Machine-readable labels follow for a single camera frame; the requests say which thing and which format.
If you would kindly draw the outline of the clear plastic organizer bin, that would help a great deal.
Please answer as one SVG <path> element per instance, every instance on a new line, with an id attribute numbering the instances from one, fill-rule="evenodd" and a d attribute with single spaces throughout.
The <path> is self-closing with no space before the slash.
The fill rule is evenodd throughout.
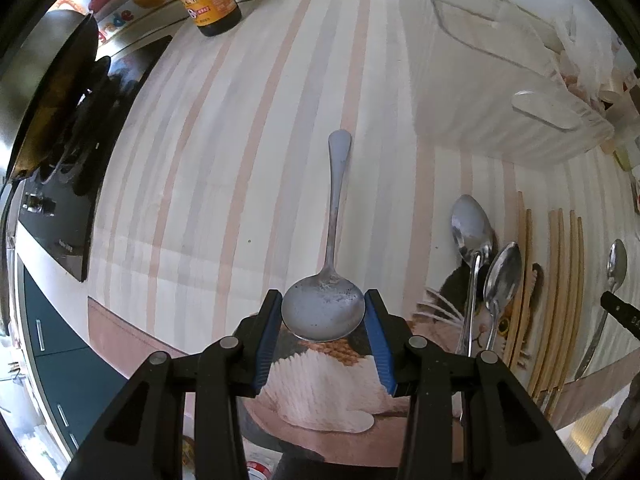
<path id="1" fill-rule="evenodd" d="M 414 131 L 428 142 L 534 168 L 611 139 L 570 93 L 526 14 L 506 0 L 399 0 Z"/>

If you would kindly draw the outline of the teal cabinet drawers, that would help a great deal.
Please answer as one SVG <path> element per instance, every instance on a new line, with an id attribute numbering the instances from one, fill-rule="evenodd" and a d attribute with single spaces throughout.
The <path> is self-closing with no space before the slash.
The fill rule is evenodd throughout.
<path id="1" fill-rule="evenodd" d="M 37 391 L 55 431 L 74 454 L 126 379 L 63 320 L 24 264 L 18 266 L 17 283 Z"/>

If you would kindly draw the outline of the black gas stove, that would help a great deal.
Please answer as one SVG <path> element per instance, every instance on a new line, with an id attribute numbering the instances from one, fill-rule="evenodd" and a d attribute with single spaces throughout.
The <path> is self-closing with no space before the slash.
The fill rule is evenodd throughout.
<path id="1" fill-rule="evenodd" d="M 165 52 L 165 35 L 114 61 L 97 60 L 67 143 L 24 185 L 21 224 L 77 281 L 85 281 L 98 192 L 132 104 Z"/>

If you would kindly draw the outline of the small steel spoon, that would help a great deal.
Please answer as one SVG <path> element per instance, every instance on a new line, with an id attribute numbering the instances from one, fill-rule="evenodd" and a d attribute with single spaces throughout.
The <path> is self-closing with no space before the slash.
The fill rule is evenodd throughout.
<path id="1" fill-rule="evenodd" d="M 626 246 L 620 238 L 616 238 L 616 240 L 614 240 L 610 247 L 610 251 L 608 252 L 608 261 L 606 262 L 606 290 L 614 294 L 614 292 L 616 292 L 616 290 L 623 285 L 626 274 Z M 598 325 L 596 331 L 592 335 L 587 350 L 582 356 L 582 360 L 580 361 L 578 369 L 576 370 L 574 376 L 575 379 L 582 378 L 582 376 L 585 375 L 586 370 L 588 370 L 588 367 L 591 364 L 598 345 L 600 344 L 607 317 L 608 312 L 602 310 L 598 317 Z"/>

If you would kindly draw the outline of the large steel spoon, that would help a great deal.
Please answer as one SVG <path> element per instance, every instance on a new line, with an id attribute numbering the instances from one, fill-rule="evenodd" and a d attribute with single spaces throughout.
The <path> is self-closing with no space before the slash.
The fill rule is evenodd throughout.
<path id="1" fill-rule="evenodd" d="M 282 300 L 282 320 L 296 337 L 311 342 L 342 339 L 361 323 L 366 306 L 360 288 L 335 270 L 337 221 L 352 135 L 329 135 L 330 201 L 326 251 L 321 270 L 294 283 Z"/>

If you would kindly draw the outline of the clutter of bags and jars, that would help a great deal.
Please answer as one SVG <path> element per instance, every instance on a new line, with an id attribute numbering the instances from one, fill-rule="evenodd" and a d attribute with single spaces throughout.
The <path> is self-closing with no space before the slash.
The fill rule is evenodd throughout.
<path id="1" fill-rule="evenodd" d="M 574 3 L 553 26 L 563 47 L 560 67 L 567 89 L 613 126 L 601 148 L 629 174 L 638 206 L 639 65 L 595 10 Z"/>

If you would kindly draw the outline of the steel wok with lid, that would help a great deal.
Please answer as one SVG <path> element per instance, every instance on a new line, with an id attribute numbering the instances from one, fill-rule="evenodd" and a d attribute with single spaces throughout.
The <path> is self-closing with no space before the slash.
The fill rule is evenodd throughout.
<path id="1" fill-rule="evenodd" d="M 98 50 L 91 14 L 43 15 L 1 76 L 1 181 L 32 174 L 62 142 Z"/>

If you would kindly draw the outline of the striped cat table mat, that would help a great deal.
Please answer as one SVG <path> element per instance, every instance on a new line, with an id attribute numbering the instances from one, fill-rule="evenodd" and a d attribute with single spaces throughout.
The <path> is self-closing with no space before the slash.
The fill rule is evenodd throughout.
<path id="1" fill-rule="evenodd" d="M 534 168 L 428 142 L 414 131 L 398 0 L 262 0 L 228 34 L 186 26 L 149 76 L 115 145 L 96 208 L 90 346 L 131 374 L 155 350 L 203 350 L 323 261 L 330 133 L 352 134 L 336 266 L 375 288 L 412 329 L 454 350 L 469 269 L 449 215 L 469 194 L 500 243 L 518 240 L 518 191 L 533 213 L 533 283 L 516 377 L 528 390 L 549 264 L 549 212 L 584 230 L 582 316 L 552 425 L 590 459 L 639 346 L 598 324 L 613 240 L 627 247 L 620 294 L 639 297 L 639 219 L 629 180 L 601 144 Z"/>

